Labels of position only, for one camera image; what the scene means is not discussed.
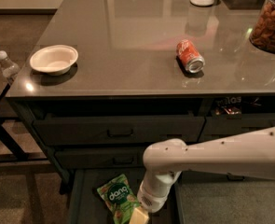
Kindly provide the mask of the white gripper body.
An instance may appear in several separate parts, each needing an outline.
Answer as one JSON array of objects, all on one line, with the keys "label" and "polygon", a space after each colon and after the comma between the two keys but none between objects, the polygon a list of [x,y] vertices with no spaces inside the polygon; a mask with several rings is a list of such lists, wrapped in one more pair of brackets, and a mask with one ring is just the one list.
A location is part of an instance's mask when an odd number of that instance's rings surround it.
[{"label": "white gripper body", "polygon": [[149,213],[159,211],[167,201],[171,187],[180,174],[180,172],[146,171],[137,193],[137,199],[143,209]]}]

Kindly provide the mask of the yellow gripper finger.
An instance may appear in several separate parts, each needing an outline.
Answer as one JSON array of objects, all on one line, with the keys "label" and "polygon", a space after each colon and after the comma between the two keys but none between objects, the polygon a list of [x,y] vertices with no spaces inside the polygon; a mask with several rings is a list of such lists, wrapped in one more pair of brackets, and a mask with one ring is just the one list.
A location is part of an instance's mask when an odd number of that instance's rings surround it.
[{"label": "yellow gripper finger", "polygon": [[148,221],[148,212],[139,206],[133,210],[129,224],[148,224]]}]

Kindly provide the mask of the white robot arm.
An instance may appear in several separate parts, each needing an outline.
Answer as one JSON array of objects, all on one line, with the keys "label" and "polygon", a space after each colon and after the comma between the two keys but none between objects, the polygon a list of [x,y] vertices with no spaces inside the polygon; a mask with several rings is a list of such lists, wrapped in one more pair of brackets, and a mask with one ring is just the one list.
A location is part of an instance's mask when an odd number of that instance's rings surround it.
[{"label": "white robot arm", "polygon": [[172,224],[275,224],[275,127],[195,145],[169,139],[143,155],[137,198]]}]

